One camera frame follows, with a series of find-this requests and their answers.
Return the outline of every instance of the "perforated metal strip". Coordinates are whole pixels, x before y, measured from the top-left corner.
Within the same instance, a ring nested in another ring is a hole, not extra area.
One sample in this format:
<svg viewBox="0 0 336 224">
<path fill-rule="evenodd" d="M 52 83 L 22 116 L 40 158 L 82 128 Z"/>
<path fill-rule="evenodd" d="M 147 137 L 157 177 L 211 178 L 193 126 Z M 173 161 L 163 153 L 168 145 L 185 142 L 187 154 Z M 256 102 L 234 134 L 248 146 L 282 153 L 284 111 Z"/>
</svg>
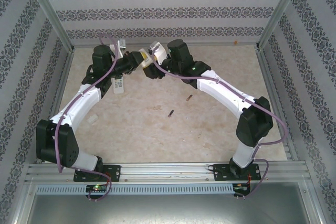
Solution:
<svg viewBox="0 0 336 224">
<path fill-rule="evenodd" d="M 37 195 L 83 195 L 86 185 L 39 185 Z M 232 184 L 113 185 L 112 195 L 233 194 Z"/>
</svg>

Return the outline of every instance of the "aluminum frame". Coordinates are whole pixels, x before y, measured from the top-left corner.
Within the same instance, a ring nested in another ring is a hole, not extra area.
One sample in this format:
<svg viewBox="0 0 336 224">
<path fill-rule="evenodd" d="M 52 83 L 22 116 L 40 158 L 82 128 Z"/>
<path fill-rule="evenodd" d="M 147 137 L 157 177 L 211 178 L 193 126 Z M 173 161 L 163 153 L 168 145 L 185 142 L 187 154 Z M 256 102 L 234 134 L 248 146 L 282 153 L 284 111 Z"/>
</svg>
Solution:
<svg viewBox="0 0 336 224">
<path fill-rule="evenodd" d="M 256 51 L 256 55 L 257 55 L 257 59 L 260 65 L 260 69 L 261 69 L 261 74 L 263 75 L 264 78 L 264 82 L 266 85 L 266 89 L 267 89 L 267 93 L 269 96 L 269 100 L 271 103 L 271 108 L 273 110 L 273 113 L 279 117 L 283 122 L 286 121 L 285 119 L 285 115 L 283 114 L 281 105 L 280 105 L 280 101 L 278 98 L 278 94 L 276 93 L 276 88 L 274 86 L 268 65 L 266 63 L 266 58 L 264 55 L 264 52 L 262 50 L 259 50 L 257 47 L 255 48 Z M 284 130 L 282 129 L 282 127 L 278 124 L 278 129 L 280 132 L 280 135 L 283 136 L 284 135 Z M 290 136 L 290 134 L 288 134 L 287 136 L 287 141 L 283 143 L 284 148 L 285 148 L 285 152 L 286 152 L 286 156 L 287 159 L 289 160 L 294 160 L 297 161 L 299 160 L 297 153 L 295 151 L 295 147 L 294 147 L 294 143 L 293 140 Z"/>
<path fill-rule="evenodd" d="M 237 181 L 217 182 L 207 168 L 211 164 L 228 164 L 228 162 L 207 163 L 134 163 L 107 164 L 121 165 L 120 181 L 115 185 L 163 185 L 163 184 L 223 184 Z M 258 163 L 263 174 L 265 163 Z M 14 217 L 10 223 L 27 223 L 36 191 L 39 185 L 92 185 L 94 183 L 76 183 L 73 181 L 72 169 L 58 173 L 55 164 L 30 164 L 25 177 L 23 189 L 18 199 Z M 271 161 L 269 171 L 263 183 L 298 183 L 302 200 L 311 223 L 326 223 L 305 161 Z"/>
<path fill-rule="evenodd" d="M 58 37 L 62 41 L 63 46 L 66 48 L 67 51 L 70 51 L 73 48 L 71 40 L 63 28 L 61 21 L 59 20 L 53 6 L 51 5 L 49 0 L 37 0 L 45 12 L 47 18 L 49 19 L 50 23 L 52 24 L 53 28 L 55 29 Z"/>
<path fill-rule="evenodd" d="M 262 32 L 262 35 L 258 41 L 258 46 L 259 48 L 264 48 L 269 37 L 271 36 L 271 34 L 273 33 L 274 28 L 277 26 L 278 21 L 280 20 L 280 18 L 282 17 L 285 9 L 287 8 L 288 4 L 289 4 L 290 0 L 280 0 L 277 7 L 274 9 L 274 12 L 271 16 L 271 18 L 269 19 L 264 31 Z"/>
</svg>

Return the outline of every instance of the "marble floor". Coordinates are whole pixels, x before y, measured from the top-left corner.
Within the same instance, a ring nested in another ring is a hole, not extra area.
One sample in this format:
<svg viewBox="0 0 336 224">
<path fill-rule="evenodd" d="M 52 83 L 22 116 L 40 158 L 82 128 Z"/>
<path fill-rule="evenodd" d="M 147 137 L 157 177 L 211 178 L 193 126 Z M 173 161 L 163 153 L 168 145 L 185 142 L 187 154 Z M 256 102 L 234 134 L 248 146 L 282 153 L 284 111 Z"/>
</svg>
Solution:
<svg viewBox="0 0 336 224">
<path fill-rule="evenodd" d="M 189 50 L 195 60 L 210 65 L 241 91 L 268 98 L 253 46 L 190 46 Z M 92 64 L 92 53 L 93 48 L 75 50 L 61 108 L 78 91 Z M 174 113 L 168 118 L 171 110 Z M 94 123 L 89 121 L 92 116 L 98 117 Z M 124 76 L 123 94 L 114 94 L 111 87 L 91 109 L 76 139 L 80 149 L 101 156 L 104 162 L 220 162 L 229 161 L 237 148 L 237 122 L 208 94 L 172 77 L 151 80 L 139 67 Z M 264 141 L 279 138 L 275 123 Z M 257 157 L 286 160 L 282 144 L 261 148 Z"/>
</svg>

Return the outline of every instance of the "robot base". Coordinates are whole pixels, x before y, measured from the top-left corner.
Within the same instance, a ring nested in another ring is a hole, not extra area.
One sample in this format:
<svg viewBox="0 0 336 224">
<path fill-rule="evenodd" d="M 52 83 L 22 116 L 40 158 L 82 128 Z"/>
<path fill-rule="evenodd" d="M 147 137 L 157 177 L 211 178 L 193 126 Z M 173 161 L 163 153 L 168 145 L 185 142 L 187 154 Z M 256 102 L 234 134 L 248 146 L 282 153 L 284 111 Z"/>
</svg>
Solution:
<svg viewBox="0 0 336 224">
<path fill-rule="evenodd" d="M 261 180 L 258 164 L 248 165 L 238 177 L 231 172 L 229 164 L 214 164 L 211 166 L 213 169 L 208 169 L 213 171 L 215 181 L 248 181 L 249 175 L 250 180 Z"/>
<path fill-rule="evenodd" d="M 120 169 L 120 165 L 103 165 L 102 158 L 98 157 L 95 171 L 108 175 L 112 182 L 119 182 Z M 101 175 L 76 170 L 74 174 L 74 182 L 107 182 L 107 179 Z"/>
</svg>

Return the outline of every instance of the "patterned wallpaper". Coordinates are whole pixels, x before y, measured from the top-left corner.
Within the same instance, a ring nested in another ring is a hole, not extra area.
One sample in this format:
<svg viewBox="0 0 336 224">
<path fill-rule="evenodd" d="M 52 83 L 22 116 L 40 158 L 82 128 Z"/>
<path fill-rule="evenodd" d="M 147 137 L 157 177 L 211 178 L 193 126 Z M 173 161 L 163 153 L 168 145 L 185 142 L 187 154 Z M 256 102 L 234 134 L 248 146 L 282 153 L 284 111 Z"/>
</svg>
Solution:
<svg viewBox="0 0 336 224">
<path fill-rule="evenodd" d="M 335 0 L 291 0 L 264 49 L 327 223 L 336 223 L 335 29 Z"/>
<path fill-rule="evenodd" d="M 51 114 L 67 54 L 37 0 L 0 0 L 0 223 L 6 223 L 35 128 Z"/>
<path fill-rule="evenodd" d="M 72 43 L 257 42 L 279 0 L 50 0 Z"/>
</svg>

